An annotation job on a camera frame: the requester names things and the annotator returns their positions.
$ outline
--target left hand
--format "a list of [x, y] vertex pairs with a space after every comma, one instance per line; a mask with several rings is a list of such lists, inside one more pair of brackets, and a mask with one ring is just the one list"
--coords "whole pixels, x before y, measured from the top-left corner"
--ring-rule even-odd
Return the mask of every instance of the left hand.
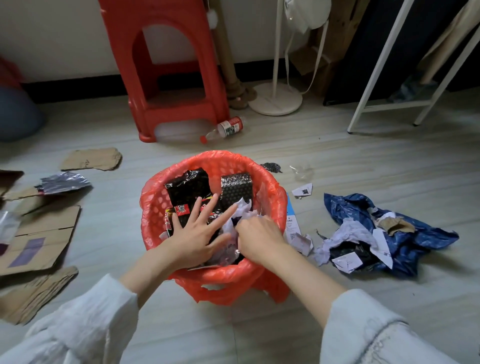
[[184, 228], [180, 225], [177, 214], [172, 215], [173, 236], [164, 240], [154, 249], [163, 250], [163, 254], [169, 257], [172, 271], [192, 268], [205, 263], [230, 239], [230, 234], [221, 234], [211, 244], [208, 243], [214, 232], [220, 229], [237, 210], [237, 205], [233, 204], [207, 225], [208, 217], [217, 201], [218, 194], [214, 194], [207, 206], [200, 212], [202, 198], [197, 198]]

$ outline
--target human hand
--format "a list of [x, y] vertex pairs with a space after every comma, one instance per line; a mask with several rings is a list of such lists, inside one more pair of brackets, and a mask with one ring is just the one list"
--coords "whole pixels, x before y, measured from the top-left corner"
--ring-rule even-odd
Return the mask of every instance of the human hand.
[[202, 198], [197, 198], [184, 228], [180, 225], [177, 214], [172, 215], [173, 236], [155, 248], [161, 248], [163, 254], [169, 256], [172, 271], [192, 268], [205, 263], [230, 239], [230, 234], [221, 234], [211, 244], [208, 244], [214, 232], [220, 229], [237, 209], [237, 205], [233, 204], [227, 211], [207, 225], [208, 217], [217, 201], [218, 194], [214, 194], [207, 206], [200, 212]]
[[240, 252], [267, 269], [272, 253], [287, 245], [277, 224], [268, 216], [242, 220], [236, 229], [239, 233]]

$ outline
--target white sleeve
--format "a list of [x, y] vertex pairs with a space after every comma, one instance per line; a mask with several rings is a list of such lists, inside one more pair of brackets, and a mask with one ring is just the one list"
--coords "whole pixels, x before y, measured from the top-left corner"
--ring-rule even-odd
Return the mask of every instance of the white sleeve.
[[137, 328], [137, 295], [110, 275], [38, 320], [0, 364], [118, 363]]
[[325, 326], [322, 364], [454, 364], [415, 334], [405, 319], [362, 290], [349, 290], [332, 304]]

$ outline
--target white pole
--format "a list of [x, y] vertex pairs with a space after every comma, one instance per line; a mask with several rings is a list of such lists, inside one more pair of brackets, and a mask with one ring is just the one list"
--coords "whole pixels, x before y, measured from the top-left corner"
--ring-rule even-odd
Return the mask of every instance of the white pole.
[[278, 59], [280, 58], [280, 34], [282, 31], [283, 2], [276, 3], [276, 27], [275, 27], [275, 57], [273, 61], [272, 98], [276, 97], [276, 82], [278, 79]]
[[407, 17], [408, 12], [410, 11], [413, 1], [414, 0], [403, 1], [402, 7], [400, 8], [398, 15], [396, 16], [395, 22], [393, 23], [392, 30], [390, 30], [390, 34], [388, 35], [384, 48], [382, 49], [382, 52], [380, 53], [380, 57], [378, 57], [377, 64], [375, 65], [372, 75], [370, 76], [370, 80], [368, 80], [367, 87], [365, 88], [365, 91], [363, 91], [363, 95], [360, 99], [357, 109], [355, 110], [355, 114], [353, 115], [352, 121], [348, 126], [347, 132], [349, 133], [351, 133], [352, 127], [360, 119], [360, 115], [363, 112], [365, 105], [367, 104], [367, 101], [370, 97], [370, 94], [372, 93], [373, 88], [375, 87], [375, 83], [378, 80], [378, 76], [380, 76], [380, 73], [382, 72], [382, 69], [385, 65], [388, 55], [390, 54], [393, 44], [396, 41], [396, 37], [398, 36], [398, 33], [400, 33], [400, 30], [402, 29], [402, 25], [405, 22], [405, 18]]
[[455, 63], [453, 64], [452, 68], [450, 68], [450, 70], [448, 71], [448, 73], [444, 77], [443, 81], [438, 85], [437, 89], [435, 90], [435, 92], [432, 95], [430, 105], [428, 105], [427, 107], [425, 107], [421, 111], [420, 115], [416, 118], [413, 125], [419, 126], [421, 124], [421, 122], [423, 121], [425, 116], [427, 116], [430, 109], [435, 105], [435, 102], [437, 102], [438, 98], [445, 91], [445, 89], [447, 88], [450, 81], [455, 77], [455, 75], [458, 72], [458, 70], [460, 69], [460, 67], [462, 67], [463, 62], [465, 62], [465, 60], [468, 58], [468, 56], [473, 51], [473, 49], [476, 47], [476, 45], [478, 44], [479, 41], [480, 41], [480, 26], [477, 28], [477, 31], [473, 34], [472, 38], [467, 43], [465, 48], [463, 48], [462, 53], [458, 56]]

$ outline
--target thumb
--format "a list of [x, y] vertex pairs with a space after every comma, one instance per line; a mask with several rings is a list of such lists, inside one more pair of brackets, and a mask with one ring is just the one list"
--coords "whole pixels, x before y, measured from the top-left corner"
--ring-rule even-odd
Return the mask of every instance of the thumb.
[[208, 245], [212, 254], [222, 249], [227, 244], [227, 242], [231, 239], [231, 237], [232, 235], [229, 232], [226, 234], [221, 234], [217, 236], [217, 238], [213, 240], [211, 244]]

